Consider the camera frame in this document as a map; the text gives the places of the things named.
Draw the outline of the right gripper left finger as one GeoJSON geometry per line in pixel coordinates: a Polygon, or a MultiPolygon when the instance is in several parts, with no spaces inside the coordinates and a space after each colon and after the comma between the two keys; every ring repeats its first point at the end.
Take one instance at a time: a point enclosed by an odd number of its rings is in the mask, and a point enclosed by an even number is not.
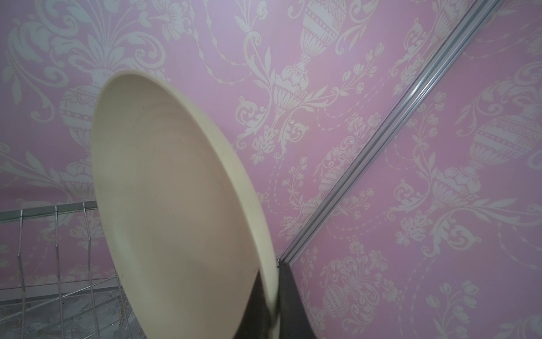
{"type": "Polygon", "coordinates": [[[268,339],[274,326],[275,296],[268,294],[258,271],[234,339],[268,339]]]}

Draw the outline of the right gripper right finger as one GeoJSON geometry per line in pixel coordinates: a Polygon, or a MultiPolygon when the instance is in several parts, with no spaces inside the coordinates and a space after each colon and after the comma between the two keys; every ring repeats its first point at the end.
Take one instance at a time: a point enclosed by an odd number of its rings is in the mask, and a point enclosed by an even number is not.
{"type": "Polygon", "coordinates": [[[279,264],[279,338],[316,339],[290,265],[279,264]]]}

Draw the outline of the beige plate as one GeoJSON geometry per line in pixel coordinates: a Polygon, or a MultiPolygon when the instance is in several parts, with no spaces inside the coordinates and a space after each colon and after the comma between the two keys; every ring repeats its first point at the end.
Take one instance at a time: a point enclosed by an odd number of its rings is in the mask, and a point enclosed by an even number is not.
{"type": "Polygon", "coordinates": [[[279,271],[263,209],[230,143],[162,80],[114,74],[93,116],[92,171],[120,282],[148,338],[234,338],[258,271],[279,271]]]}

